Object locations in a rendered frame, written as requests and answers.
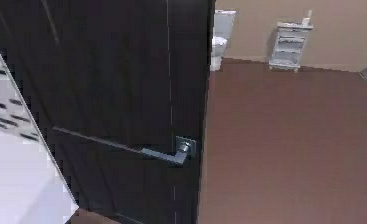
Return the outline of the white toilet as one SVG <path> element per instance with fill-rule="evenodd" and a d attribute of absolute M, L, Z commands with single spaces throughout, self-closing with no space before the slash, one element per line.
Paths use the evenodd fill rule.
<path fill-rule="evenodd" d="M 221 67 L 222 58 L 233 30 L 236 10 L 216 10 L 214 13 L 210 70 Z"/>

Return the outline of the white small shelf unit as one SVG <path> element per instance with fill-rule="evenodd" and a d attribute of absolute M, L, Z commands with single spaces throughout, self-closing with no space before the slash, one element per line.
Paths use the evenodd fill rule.
<path fill-rule="evenodd" d="M 301 65 L 301 57 L 313 25 L 278 22 L 276 39 L 271 57 L 268 61 L 269 69 L 285 69 L 297 72 Z"/>

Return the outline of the dark brown room door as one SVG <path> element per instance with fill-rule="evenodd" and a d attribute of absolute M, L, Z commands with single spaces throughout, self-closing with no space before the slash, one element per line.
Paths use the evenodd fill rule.
<path fill-rule="evenodd" d="M 0 131 L 46 148 L 79 206 L 198 224 L 216 0 L 0 0 Z M 183 165 L 140 153 L 174 154 Z"/>

